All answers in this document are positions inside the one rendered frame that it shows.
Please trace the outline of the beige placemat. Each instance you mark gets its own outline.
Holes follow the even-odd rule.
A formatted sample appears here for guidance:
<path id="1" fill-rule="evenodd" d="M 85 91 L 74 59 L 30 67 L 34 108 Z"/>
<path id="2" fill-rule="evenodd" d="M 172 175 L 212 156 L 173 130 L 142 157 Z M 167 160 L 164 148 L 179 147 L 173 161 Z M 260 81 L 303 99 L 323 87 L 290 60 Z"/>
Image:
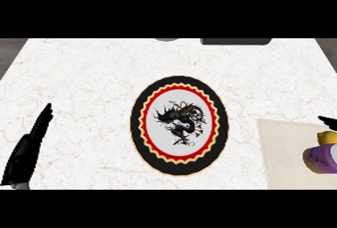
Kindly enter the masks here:
<path id="1" fill-rule="evenodd" d="M 337 189 L 337 175 L 317 174 L 303 160 L 320 145 L 324 125 L 259 119 L 259 139 L 271 189 Z"/>

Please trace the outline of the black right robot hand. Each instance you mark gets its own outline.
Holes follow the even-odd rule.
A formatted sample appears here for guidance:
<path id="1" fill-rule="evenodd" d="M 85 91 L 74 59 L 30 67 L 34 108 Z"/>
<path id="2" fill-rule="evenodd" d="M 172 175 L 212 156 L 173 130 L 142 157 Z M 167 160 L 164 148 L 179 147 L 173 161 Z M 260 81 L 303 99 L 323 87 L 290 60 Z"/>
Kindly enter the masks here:
<path id="1" fill-rule="evenodd" d="M 324 124 L 330 127 L 333 131 L 337 131 L 337 119 L 336 118 L 327 118 L 320 116 L 320 120 L 324 122 Z"/>

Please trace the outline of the purple and yellow can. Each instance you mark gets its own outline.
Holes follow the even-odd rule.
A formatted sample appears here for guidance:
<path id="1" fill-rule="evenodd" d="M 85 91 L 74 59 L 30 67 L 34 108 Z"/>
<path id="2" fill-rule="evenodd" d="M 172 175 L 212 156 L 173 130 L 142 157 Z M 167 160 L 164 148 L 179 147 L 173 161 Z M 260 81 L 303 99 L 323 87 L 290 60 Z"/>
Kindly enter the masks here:
<path id="1" fill-rule="evenodd" d="M 306 166 L 317 174 L 337 175 L 337 132 L 318 133 L 318 142 L 303 153 Z"/>

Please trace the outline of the black rimmed dragon print plate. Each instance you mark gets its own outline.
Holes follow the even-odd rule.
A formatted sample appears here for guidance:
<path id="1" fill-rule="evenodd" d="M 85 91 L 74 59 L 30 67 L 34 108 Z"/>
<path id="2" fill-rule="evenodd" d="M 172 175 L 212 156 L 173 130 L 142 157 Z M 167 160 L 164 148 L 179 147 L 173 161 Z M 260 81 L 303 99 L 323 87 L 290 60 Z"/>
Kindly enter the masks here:
<path id="1" fill-rule="evenodd" d="M 172 176 L 188 176 L 219 158 L 228 141 L 228 114 L 207 84 L 187 76 L 155 81 L 132 110 L 130 133 L 139 156 Z"/>

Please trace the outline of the dark grey flat appliance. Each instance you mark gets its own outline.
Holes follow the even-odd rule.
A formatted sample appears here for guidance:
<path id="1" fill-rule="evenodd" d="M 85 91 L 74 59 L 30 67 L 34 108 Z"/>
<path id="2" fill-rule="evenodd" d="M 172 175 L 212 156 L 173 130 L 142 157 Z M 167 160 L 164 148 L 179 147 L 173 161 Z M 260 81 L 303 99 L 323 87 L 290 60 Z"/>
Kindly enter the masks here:
<path id="1" fill-rule="evenodd" d="M 204 45 L 266 45 L 272 38 L 201 38 Z"/>

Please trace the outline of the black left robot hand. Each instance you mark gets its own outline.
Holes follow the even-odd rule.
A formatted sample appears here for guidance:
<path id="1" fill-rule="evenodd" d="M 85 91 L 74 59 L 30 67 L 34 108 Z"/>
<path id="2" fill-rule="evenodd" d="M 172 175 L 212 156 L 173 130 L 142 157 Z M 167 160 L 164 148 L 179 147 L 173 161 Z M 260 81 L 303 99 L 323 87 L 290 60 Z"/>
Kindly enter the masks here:
<path id="1" fill-rule="evenodd" d="M 31 131 L 22 135 L 9 156 L 0 185 L 15 185 L 30 182 L 52 119 L 54 109 L 52 104 L 48 104 L 37 117 Z"/>

